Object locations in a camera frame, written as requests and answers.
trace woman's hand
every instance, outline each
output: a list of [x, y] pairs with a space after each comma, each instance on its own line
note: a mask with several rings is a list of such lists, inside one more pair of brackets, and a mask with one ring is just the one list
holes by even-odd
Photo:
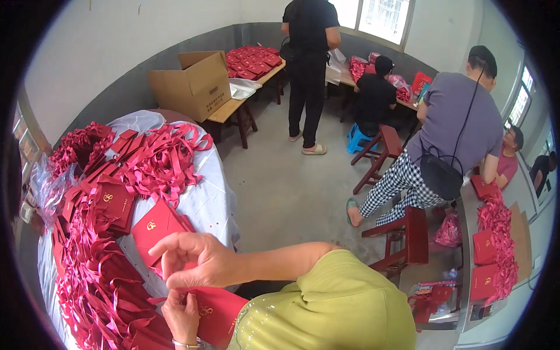
[[200, 321], [197, 298], [194, 294], [187, 294], [185, 300], [186, 305], [181, 304], [178, 291], [170, 290], [161, 312], [173, 334], [173, 339], [182, 344], [196, 345]]
[[[240, 256], [224, 247], [211, 234], [174, 233], [160, 240], [151, 256], [162, 256], [167, 287], [227, 287], [243, 283]], [[184, 270], [185, 265], [198, 265]]]

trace white slipper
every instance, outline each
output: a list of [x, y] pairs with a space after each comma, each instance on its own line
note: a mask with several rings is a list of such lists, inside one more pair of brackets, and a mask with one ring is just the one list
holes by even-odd
[[300, 131], [300, 133], [296, 136], [296, 137], [288, 137], [288, 141], [290, 142], [296, 142], [297, 140], [300, 139], [300, 137], [304, 134], [303, 131]]
[[301, 150], [301, 153], [306, 156], [322, 156], [326, 153], [326, 148], [321, 146], [320, 144], [317, 144], [317, 148], [314, 151]]

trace silver bracelet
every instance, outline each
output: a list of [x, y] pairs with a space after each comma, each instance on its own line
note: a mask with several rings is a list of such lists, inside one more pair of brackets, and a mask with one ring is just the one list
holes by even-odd
[[175, 344], [175, 345], [177, 345], [177, 346], [184, 347], [184, 348], [192, 348], [192, 349], [194, 349], [194, 348], [203, 348], [203, 347], [206, 346], [206, 344], [199, 343], [199, 342], [197, 342], [196, 345], [187, 345], [187, 344], [179, 343], [179, 342], [176, 341], [175, 339], [172, 339], [171, 341], [173, 342], [173, 344]]

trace checkered pants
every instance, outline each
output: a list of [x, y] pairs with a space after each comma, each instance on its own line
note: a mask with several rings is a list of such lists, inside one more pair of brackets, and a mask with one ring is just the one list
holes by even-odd
[[366, 200], [360, 206], [360, 214], [364, 217], [372, 216], [379, 207], [404, 189], [408, 189], [406, 196], [388, 213], [377, 219], [377, 226], [403, 218], [406, 207], [426, 209], [443, 202], [440, 196], [424, 184], [424, 180], [420, 176], [420, 168], [412, 162], [407, 150], [404, 150], [395, 164], [370, 190]]

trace person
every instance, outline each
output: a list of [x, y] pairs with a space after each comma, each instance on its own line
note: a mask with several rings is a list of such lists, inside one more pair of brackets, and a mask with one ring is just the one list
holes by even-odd
[[327, 52], [340, 46], [337, 10], [325, 0], [294, 0], [286, 7], [282, 22], [282, 31], [290, 37], [294, 53], [286, 62], [291, 86], [288, 139], [296, 142], [303, 136], [304, 155], [324, 155], [326, 148], [315, 142], [315, 135], [323, 112]]
[[[228, 349], [412, 350], [416, 325], [407, 296], [348, 250], [324, 242], [235, 254], [211, 234], [174, 233], [162, 256], [170, 289], [162, 313], [174, 340], [196, 344], [196, 298], [175, 289], [226, 287], [256, 280], [295, 281], [252, 299], [240, 311]], [[183, 270], [185, 262], [198, 266]]]
[[503, 137], [502, 117], [490, 95], [496, 85], [497, 72], [496, 59], [490, 50], [474, 46], [469, 52], [466, 76], [461, 73], [436, 76], [418, 108], [422, 129], [360, 206], [354, 198], [347, 201], [349, 223], [359, 226], [364, 218], [373, 215], [405, 189], [408, 189], [405, 197], [377, 219], [378, 226], [404, 217], [407, 206], [425, 209], [441, 203], [443, 199], [424, 183], [420, 170], [423, 150], [431, 146], [437, 149], [437, 153], [432, 150], [432, 154], [448, 156], [440, 159], [463, 176], [484, 159], [482, 178], [486, 183], [492, 182]]
[[[498, 169], [494, 174], [499, 189], [503, 190], [514, 178], [519, 163], [515, 153], [523, 148], [524, 137], [520, 128], [512, 125], [503, 137]], [[479, 172], [484, 172], [484, 160], [480, 162]]]
[[548, 174], [556, 169], [556, 152], [552, 151], [550, 155], [538, 156], [531, 167], [529, 175], [536, 191], [537, 198], [543, 191], [544, 184], [547, 182]]
[[377, 135], [379, 124], [394, 126], [389, 115], [389, 111], [396, 107], [396, 87], [388, 81], [392, 70], [393, 61], [379, 56], [375, 60], [376, 74], [364, 73], [356, 83], [354, 91], [358, 97], [352, 114], [365, 136]]

